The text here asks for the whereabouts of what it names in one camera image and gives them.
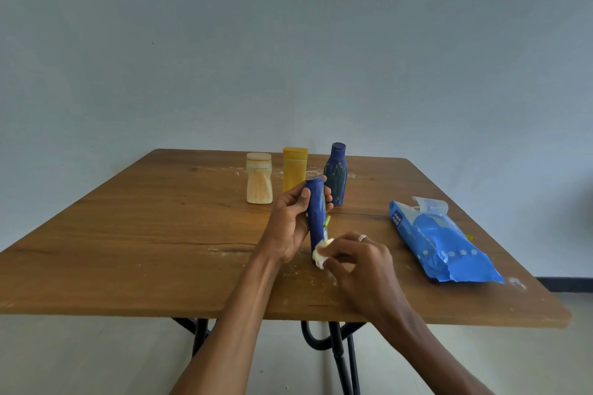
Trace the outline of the cream plastic bottle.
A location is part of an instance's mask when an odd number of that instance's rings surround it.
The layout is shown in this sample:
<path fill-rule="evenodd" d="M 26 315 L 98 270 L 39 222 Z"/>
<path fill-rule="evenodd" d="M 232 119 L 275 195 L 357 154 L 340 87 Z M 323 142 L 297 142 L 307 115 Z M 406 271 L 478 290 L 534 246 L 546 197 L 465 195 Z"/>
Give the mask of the cream plastic bottle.
<path fill-rule="evenodd" d="M 271 204 L 271 155 L 265 152 L 249 152 L 246 159 L 248 175 L 246 199 L 249 204 Z"/>

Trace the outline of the dark blue plastic bottle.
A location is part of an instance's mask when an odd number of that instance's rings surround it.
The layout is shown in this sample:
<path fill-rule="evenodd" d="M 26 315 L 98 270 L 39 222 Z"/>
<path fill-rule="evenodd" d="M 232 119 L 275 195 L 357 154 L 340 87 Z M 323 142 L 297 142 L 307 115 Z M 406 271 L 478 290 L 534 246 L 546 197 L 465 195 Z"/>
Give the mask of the dark blue plastic bottle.
<path fill-rule="evenodd" d="M 331 190 L 334 206 L 341 206 L 344 203 L 347 180 L 345 155 L 346 145 L 344 143 L 333 143 L 329 159 L 324 167 L 323 174 L 327 178 L 324 184 Z"/>

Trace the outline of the person's right hand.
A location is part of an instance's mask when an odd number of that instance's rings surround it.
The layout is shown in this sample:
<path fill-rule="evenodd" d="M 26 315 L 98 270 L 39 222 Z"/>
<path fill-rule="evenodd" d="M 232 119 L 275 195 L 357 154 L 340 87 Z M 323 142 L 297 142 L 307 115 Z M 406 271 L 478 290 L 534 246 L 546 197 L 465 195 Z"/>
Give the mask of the person's right hand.
<path fill-rule="evenodd" d="M 387 246 L 371 240 L 365 234 L 350 232 L 334 239 L 320 253 L 328 257 L 326 262 L 350 262 L 358 266 L 359 290 L 342 293 L 366 319 L 365 314 L 372 309 L 411 308 L 396 277 L 393 258 Z"/>

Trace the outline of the black metal table frame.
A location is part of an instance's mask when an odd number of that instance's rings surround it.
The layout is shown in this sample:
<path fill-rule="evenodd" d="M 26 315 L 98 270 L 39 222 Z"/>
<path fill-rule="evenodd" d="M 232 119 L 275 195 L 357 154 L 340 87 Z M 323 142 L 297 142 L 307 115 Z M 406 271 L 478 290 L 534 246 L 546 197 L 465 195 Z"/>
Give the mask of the black metal table frame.
<path fill-rule="evenodd" d="M 209 320 L 207 318 L 184 317 L 173 317 L 172 320 L 192 334 L 191 356 L 195 356 L 212 332 L 208 327 Z M 360 395 L 360 379 L 353 334 L 364 327 L 366 323 L 346 322 L 340 325 L 339 322 L 329 322 L 329 335 L 324 339 L 317 339 L 313 336 L 308 321 L 301 321 L 300 324 L 302 336 L 310 348 L 319 352 L 332 351 L 343 395 Z"/>

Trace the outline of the blue wet wipes packet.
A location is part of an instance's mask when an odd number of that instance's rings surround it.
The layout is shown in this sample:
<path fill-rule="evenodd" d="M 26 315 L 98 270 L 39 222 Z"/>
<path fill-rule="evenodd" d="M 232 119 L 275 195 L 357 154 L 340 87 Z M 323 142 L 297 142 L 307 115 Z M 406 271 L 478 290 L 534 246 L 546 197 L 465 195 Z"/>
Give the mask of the blue wet wipes packet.
<path fill-rule="evenodd" d="M 391 201 L 389 216 L 430 279 L 440 283 L 505 283 L 490 258 L 449 218 L 445 201 L 424 197 L 413 200 L 416 206 Z"/>

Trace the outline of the person's left forearm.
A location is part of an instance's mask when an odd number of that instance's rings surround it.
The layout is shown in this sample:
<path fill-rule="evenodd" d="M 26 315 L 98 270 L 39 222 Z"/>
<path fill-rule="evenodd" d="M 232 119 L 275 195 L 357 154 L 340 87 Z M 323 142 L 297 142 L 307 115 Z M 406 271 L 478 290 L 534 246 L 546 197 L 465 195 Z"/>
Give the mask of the person's left forearm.
<path fill-rule="evenodd" d="M 169 395 L 245 395 L 257 337 L 282 258 L 257 248 L 215 327 Z"/>

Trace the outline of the blue tube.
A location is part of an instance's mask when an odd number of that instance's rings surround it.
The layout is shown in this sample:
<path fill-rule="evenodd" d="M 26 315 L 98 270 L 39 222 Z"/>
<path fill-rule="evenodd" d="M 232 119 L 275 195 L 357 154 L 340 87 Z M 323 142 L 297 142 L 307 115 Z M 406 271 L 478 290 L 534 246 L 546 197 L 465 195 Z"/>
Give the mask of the blue tube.
<path fill-rule="evenodd" d="M 325 225 L 327 218 L 326 196 L 324 193 L 325 186 L 322 176 L 307 179 L 305 183 L 305 187 L 310 191 L 310 199 L 307 208 L 307 224 L 311 254 L 313 254 L 317 244 L 328 239 L 327 226 Z"/>

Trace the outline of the white wet wipe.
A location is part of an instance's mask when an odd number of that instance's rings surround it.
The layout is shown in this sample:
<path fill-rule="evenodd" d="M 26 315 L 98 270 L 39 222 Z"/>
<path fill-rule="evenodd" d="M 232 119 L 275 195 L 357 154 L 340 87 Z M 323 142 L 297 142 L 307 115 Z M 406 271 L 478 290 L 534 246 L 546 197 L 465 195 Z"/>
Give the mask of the white wet wipe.
<path fill-rule="evenodd" d="M 312 260 L 315 263 L 315 265 L 320 268 L 320 269 L 324 269 L 324 262 L 328 259 L 328 257 L 323 256 L 320 253 L 320 250 L 326 248 L 328 245 L 330 245 L 333 242 L 334 238 L 330 238 L 327 240 L 321 240 L 317 243 L 317 245 L 315 245 L 313 252 L 312 252 Z"/>

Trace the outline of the person's right forearm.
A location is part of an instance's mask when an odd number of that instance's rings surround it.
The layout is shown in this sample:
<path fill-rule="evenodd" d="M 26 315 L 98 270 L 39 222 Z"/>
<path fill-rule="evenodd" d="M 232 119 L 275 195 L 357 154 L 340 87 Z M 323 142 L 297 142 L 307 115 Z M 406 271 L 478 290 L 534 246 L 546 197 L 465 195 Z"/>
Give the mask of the person's right forearm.
<path fill-rule="evenodd" d="M 365 316 L 435 395 L 494 395 L 459 363 L 410 307 L 372 309 Z"/>

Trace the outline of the person's left hand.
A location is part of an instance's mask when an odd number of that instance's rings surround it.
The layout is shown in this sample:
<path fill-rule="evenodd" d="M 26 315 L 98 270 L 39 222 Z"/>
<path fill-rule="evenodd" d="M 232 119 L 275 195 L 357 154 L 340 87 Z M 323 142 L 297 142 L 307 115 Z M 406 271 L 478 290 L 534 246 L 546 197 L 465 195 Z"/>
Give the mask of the person's left hand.
<path fill-rule="evenodd" d="M 271 214 L 263 235 L 254 249 L 252 258 L 258 262 L 285 264 L 299 251 L 309 233 L 308 224 L 290 224 L 286 221 L 286 192 L 272 204 Z"/>

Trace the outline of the yellow plastic bottle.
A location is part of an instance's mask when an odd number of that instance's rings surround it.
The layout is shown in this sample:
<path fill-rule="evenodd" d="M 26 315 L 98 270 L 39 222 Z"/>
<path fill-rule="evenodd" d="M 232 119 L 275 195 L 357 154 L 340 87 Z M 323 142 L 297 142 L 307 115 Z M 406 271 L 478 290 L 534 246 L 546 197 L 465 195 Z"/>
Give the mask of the yellow plastic bottle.
<path fill-rule="evenodd" d="M 302 147 L 285 147 L 283 157 L 283 192 L 287 192 L 307 178 L 308 149 Z"/>

